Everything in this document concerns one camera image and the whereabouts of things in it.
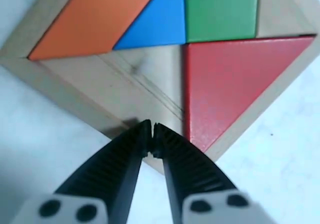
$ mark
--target wooden frame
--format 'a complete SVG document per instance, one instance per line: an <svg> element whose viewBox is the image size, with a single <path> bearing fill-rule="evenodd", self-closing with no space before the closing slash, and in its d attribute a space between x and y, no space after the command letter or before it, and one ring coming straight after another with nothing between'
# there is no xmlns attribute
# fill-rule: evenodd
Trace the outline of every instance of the wooden frame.
<svg viewBox="0 0 320 224"><path fill-rule="evenodd" d="M148 76L137 74L140 65L143 65L141 61L135 63L134 55L137 53L127 54L132 58L129 62L122 60L125 52L41 62L29 61L25 58L68 0L60 0L57 5L52 6L56 1L37 0L0 51L0 64L53 100L58 106L110 138L131 126L135 121L146 118L164 123L178 133L182 133L182 103L168 98L168 95ZM290 3L288 8L296 13L298 19L306 20L302 25L301 22L295 22L293 31L284 35L293 35L297 30L299 32L301 30L301 34L320 33L318 0L289 0L289 2L283 0L283 2L285 2L282 3L283 5ZM269 13L271 19L279 15L277 13L273 15L272 11ZM273 27L265 26L263 30L267 30L265 33L272 33ZM258 37L265 37L266 34L263 32L258 30L260 33ZM146 54L152 52L152 49L146 48L141 52ZM314 42L251 104L205 154L216 161L319 54L320 37L317 36ZM85 72L78 73L76 78L73 73L77 70ZM97 75L95 81L92 78L94 75ZM116 91L111 87L112 85L118 86ZM133 100L132 106L135 113L129 110L130 105L128 105ZM146 162L163 172L160 160L147 158Z"/></svg>

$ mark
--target black screw hole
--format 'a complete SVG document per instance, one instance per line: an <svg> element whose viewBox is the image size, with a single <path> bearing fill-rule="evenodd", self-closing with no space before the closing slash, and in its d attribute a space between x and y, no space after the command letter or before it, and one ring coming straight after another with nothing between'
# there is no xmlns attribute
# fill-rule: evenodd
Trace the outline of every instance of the black screw hole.
<svg viewBox="0 0 320 224"><path fill-rule="evenodd" d="M196 213L206 213L212 210L212 207L205 200L195 200L191 203L190 210Z"/></svg>
<svg viewBox="0 0 320 224"><path fill-rule="evenodd" d="M48 200L43 203L39 209L39 215L43 218L49 218L58 213L61 207L61 202L59 200Z"/></svg>
<svg viewBox="0 0 320 224"><path fill-rule="evenodd" d="M79 222L85 223L93 220L97 215L97 208L94 205L87 204L83 205L76 212L76 219Z"/></svg>
<svg viewBox="0 0 320 224"><path fill-rule="evenodd" d="M249 203L247 199L245 199L243 196L234 194L234 195L229 195L227 199L227 204L228 206L231 207L247 207L249 206Z"/></svg>

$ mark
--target wooden board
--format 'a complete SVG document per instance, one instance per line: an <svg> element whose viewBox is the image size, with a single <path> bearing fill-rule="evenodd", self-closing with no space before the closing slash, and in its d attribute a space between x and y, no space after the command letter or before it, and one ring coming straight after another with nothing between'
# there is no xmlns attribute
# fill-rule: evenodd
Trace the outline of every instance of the wooden board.
<svg viewBox="0 0 320 224"><path fill-rule="evenodd" d="M192 43L186 48L185 130L205 152L314 37Z"/></svg>
<svg viewBox="0 0 320 224"><path fill-rule="evenodd" d="M256 36L258 0L185 0L188 43Z"/></svg>
<svg viewBox="0 0 320 224"><path fill-rule="evenodd" d="M69 0L37 0L0 50L1 57L25 58Z"/></svg>
<svg viewBox="0 0 320 224"><path fill-rule="evenodd" d="M258 38L315 33L316 29L294 0L259 0Z"/></svg>
<svg viewBox="0 0 320 224"><path fill-rule="evenodd" d="M318 0L294 0L303 15L315 28L315 33L320 31L320 4ZM251 125L251 123L280 95L283 90L311 63L320 53L320 39L317 37L315 41L300 55L252 104L246 109L244 113L228 128L228 131L224 132L207 151L206 155L213 161L216 161L233 143L234 141ZM69 83L61 81L61 79L52 71L46 70L43 72L43 66L37 62L28 61L28 65L11 65L15 63L15 59L10 59L6 64L3 62L8 70L13 74L20 77L26 83L30 84L35 89L39 90L45 96L54 100L57 105L64 109L69 110L80 119L87 122L89 125L95 127L98 130L103 129L108 119L105 116L110 115L104 108L98 107L96 103L83 96L79 90L76 90ZM37 78L49 79L52 83L50 85L43 85ZM135 81L140 82L146 78L146 76L139 76ZM150 80L146 78L145 85L147 92L153 90L153 88L161 87L160 85L148 85ZM60 95L52 94L54 90L60 90ZM81 106L77 112L73 112L73 107L77 105ZM161 161L156 159L147 159L153 167L158 167L161 170Z"/></svg>
<svg viewBox="0 0 320 224"><path fill-rule="evenodd" d="M149 1L70 0L29 59L109 52Z"/></svg>
<svg viewBox="0 0 320 224"><path fill-rule="evenodd" d="M117 68L183 118L182 48L178 45L117 51Z"/></svg>

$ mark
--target red triangle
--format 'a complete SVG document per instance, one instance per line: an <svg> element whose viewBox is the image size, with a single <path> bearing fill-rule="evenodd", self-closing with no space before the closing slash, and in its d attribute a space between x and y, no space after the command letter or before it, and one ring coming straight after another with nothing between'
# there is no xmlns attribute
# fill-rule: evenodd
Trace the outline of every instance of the red triangle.
<svg viewBox="0 0 320 224"><path fill-rule="evenodd" d="M205 152L313 40L305 36L189 44L187 138Z"/></svg>

